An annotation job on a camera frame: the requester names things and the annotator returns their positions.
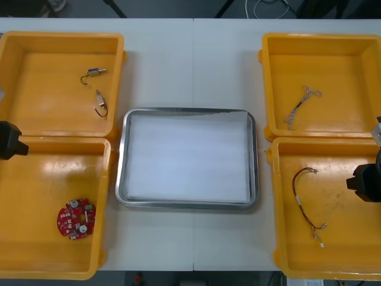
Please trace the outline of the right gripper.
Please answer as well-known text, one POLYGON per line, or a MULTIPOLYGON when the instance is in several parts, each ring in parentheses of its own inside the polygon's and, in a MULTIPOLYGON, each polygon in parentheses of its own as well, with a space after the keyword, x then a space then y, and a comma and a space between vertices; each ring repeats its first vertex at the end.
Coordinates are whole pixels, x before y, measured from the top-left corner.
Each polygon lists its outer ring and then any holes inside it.
POLYGON ((354 171, 354 177, 346 180, 348 189, 366 202, 380 202, 380 174, 375 164, 363 164, 354 171))

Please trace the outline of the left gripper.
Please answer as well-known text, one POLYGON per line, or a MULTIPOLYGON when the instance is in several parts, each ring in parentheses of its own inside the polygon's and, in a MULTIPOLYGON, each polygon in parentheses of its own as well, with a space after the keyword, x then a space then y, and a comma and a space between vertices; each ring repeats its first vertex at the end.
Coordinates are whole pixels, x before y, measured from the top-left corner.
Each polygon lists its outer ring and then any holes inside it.
POLYGON ((1 160, 9 160, 14 155, 28 155, 29 146, 19 141, 21 134, 16 125, 1 121, 1 160))

